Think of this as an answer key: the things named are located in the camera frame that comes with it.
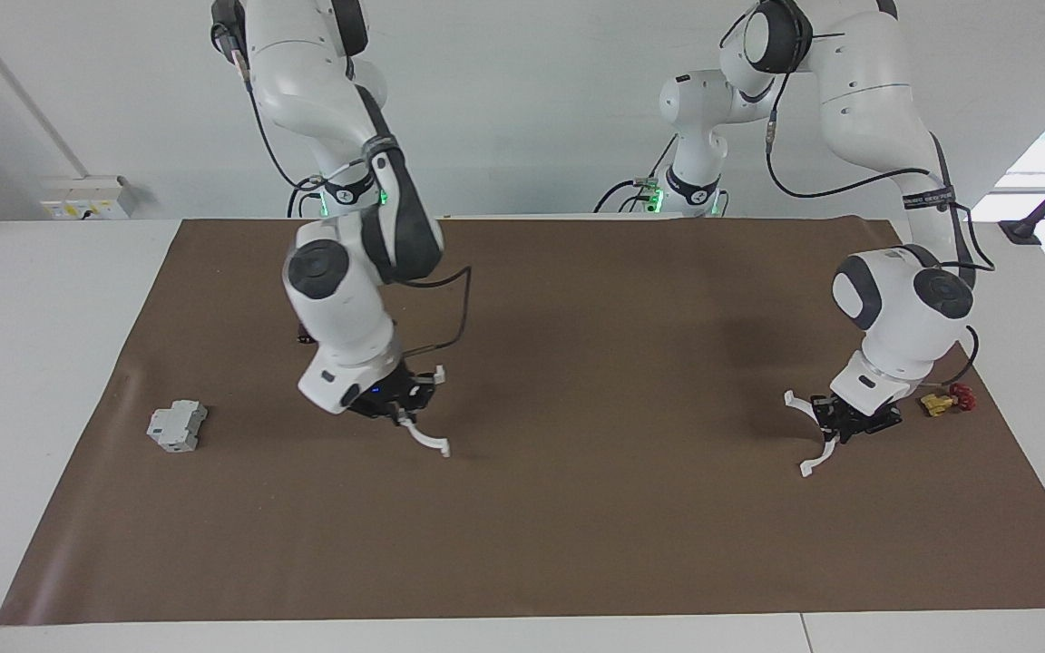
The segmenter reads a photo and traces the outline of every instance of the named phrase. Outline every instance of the white table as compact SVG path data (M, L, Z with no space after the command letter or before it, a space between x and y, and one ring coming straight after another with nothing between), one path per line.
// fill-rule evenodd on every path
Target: white table
M0 224L0 603L178 227ZM979 233L1000 273L979 278L978 370L1045 484L1045 256ZM1045 650L1045 610L0 629L0 650L274 648L1021 653Z

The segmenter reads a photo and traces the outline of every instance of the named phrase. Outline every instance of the yellow object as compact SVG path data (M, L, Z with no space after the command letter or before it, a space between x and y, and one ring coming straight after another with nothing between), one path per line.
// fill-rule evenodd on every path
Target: yellow object
M925 413L928 413L930 417L942 417L948 410L957 404L954 397L950 396L927 395L922 397L922 405L925 406Z

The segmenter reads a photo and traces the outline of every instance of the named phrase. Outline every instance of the green led light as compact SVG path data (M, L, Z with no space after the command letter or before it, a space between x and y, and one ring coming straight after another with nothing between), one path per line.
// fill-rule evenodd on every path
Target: green led light
M656 193L648 203L648 212L659 212L660 207L664 207L664 191L656 189Z

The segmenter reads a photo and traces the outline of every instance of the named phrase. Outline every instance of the white wall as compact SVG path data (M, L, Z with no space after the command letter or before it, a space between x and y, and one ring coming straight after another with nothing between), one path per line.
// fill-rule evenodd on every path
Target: white wall
M664 79L717 65L742 0L368 0L367 55L389 78L387 116L438 214L589 210L646 173L671 130ZM235 72L208 43L209 1L0 1L0 59L92 174L140 187L140 217L277 215L270 169ZM1045 129L1045 3L901 3L918 106L974 203ZM0 217L38 214L41 176L69 162L0 79ZM776 166L797 189L865 172L821 144L815 81L795 78ZM729 127L733 214L892 216L892 183L796 203L764 173L763 125ZM301 141L274 132L294 173Z

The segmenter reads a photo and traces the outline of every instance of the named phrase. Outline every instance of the black cable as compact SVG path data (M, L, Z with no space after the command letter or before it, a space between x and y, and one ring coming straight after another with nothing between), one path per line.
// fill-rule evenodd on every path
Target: black cable
M925 386L927 388L949 389L953 383L957 383L957 381L966 379L966 375L969 375L971 369L974 369L974 362L978 359L978 350L979 347L981 347L981 343L979 343L978 340L978 331L975 331L973 326L969 326L969 324L967 324L966 330L970 331L971 339L974 339L974 346L970 350L970 358L966 359L966 366L962 367L961 372L958 372L957 375L954 375L952 379L947 381L940 381L939 383L926 383Z
M921 167L904 167L901 169L891 170L891 172L883 172L881 174L875 174L868 179L863 179L860 182L851 183L850 186L841 186L839 189L823 190L821 193L797 193L795 190L788 189L784 183L781 183L781 179L776 178L776 170L772 167L772 143L776 137L776 115L779 115L779 108L781 107L781 98L785 95L785 88L788 87L788 78L792 77L792 73L785 74L784 81L781 81L781 90L776 92L776 99L772 100L772 112L768 115L768 130L766 137L766 145L764 145L764 161L768 166L768 177L772 178L772 183L775 183L776 189L781 189L785 194L800 199L800 200L815 200L818 197L829 197L829 195L838 195L841 193L847 193L850 190L860 189L862 186L867 186L870 183L881 182L883 179L889 179L892 177L899 177L901 174L925 174L925 177L933 178L930 170Z
M441 281L415 282L395 280L396 284L410 286L410 288L441 288L443 285L452 284L452 282L458 281L462 277L465 277L465 288L462 290L462 321L457 327L457 335L454 335L454 337L447 342L439 343L436 346L412 348L412 350L403 353L402 358L414 358L416 355L443 350L444 348L456 346L456 344L462 340L462 335L465 334L465 323L467 323L470 316L470 284L473 280L473 267L471 267L471 265L466 265L464 269L460 270L460 272L452 274L450 277L443 278Z
M996 272L995 269L988 267L988 265L966 263L966 261L960 260L947 260L945 263L933 265L933 267L957 267L960 270L976 270L976 272Z
M628 179L627 182L619 182L616 186L612 187L612 189L607 190L607 193L605 193L602 200L599 200L599 203L596 205L596 210L591 212L599 212L599 210L602 209L602 206L604 206L604 204L607 203L607 200L609 200L610 196L612 196L614 193L619 193L619 191L623 189L626 189L628 186L635 186L634 179Z
M296 203L298 203L298 195L301 194L302 191L307 193L307 191L320 189L320 186L322 185L320 185L320 183L314 183L314 179L320 178L317 174L310 174L302 179L301 183L295 183L293 185L293 191L289 193L289 208L285 211L285 217L293 217L293 208L296 206ZM314 183L314 185L310 187L308 186L308 183Z
M962 204L954 203L954 208L957 210L966 211L966 231L970 232L971 244L974 244L974 251L978 252L979 258L986 261L991 269L988 272L997 272L999 266L991 260L991 257L986 256L986 253L982 251L981 244L978 243L978 234L974 232L974 213L971 212L970 207L962 206Z
M647 195L635 195L635 196L631 196L631 197L628 197L626 200L623 200L623 204L619 204L619 211L618 212L623 212L623 210L627 210L627 203L631 203L631 208L629 208L629 210L627 210L627 212L635 212L635 207L637 207L640 203L646 203L650 199L651 197L649 197Z
M299 189L299 184L294 182L293 178L285 172L285 169L281 167L281 162L277 161L277 154L273 153L273 144L269 141L269 134L264 132L264 121L260 120L260 109L257 108L257 95L253 92L251 84L245 84L245 90L249 91L249 100L252 102L252 115L257 119L257 131L260 132L260 140L264 141L264 149L269 151L269 158L273 161L273 166L281 174L281 178L285 179L287 185Z
M725 46L725 41L728 41L728 38L733 34L735 30L737 30L739 24L742 24L742 22L744 22L744 18L747 18L747 16L749 16L749 14L751 14L753 9L756 9L756 7L752 7L751 9L744 11L743 14L741 14L741 17L737 18L737 22L734 22L733 26L728 28L728 31L726 31L725 34L723 34L723 37L720 39L721 48Z
M938 137L933 132L930 133L930 140L933 141L934 151L938 155L938 166L940 166L942 169L943 189L953 189L953 183L950 179L950 164L946 161L946 150L942 148L942 141L938 141ZM966 235L963 235L961 231L961 217L958 216L958 206L957 196L955 196L954 202L947 203L945 206L938 207L938 210L939 212L949 212L950 214L950 225L954 232L954 255L957 256L957 260L959 263L974 263L974 255L971 255L970 253L970 243L967 242ZM973 224L971 224L973 217L970 215L967 215L966 217L967 227L969 227L971 235L973 236ZM983 260L991 263L990 259L986 259L986 257L983 257ZM969 265L958 265L958 267L961 269L961 272L958 273L958 278L966 281L966 283L970 285L970 288L973 290L974 285L978 282L978 274L974 273L976 269L969 267Z
M308 193L308 194L306 194L306 196L301 197L301 202L298 203L298 217L304 217L304 202L308 197L319 197L320 199L320 195L317 194L317 193Z
M720 217L728 215L728 204L733 203L733 194L728 190L721 190L717 193L717 203L720 203L720 195L728 197L725 200L725 207L720 210Z
M658 160L656 160L656 165L651 166L651 172L648 173L648 177L655 177L656 170L659 169L659 164L663 164L664 158L668 157L668 151L669 151L669 149L671 149L672 145L676 144L676 139L677 138L679 138L679 134L672 134L670 140L668 140L668 146L665 147L664 148L664 153L661 155L659 155Z

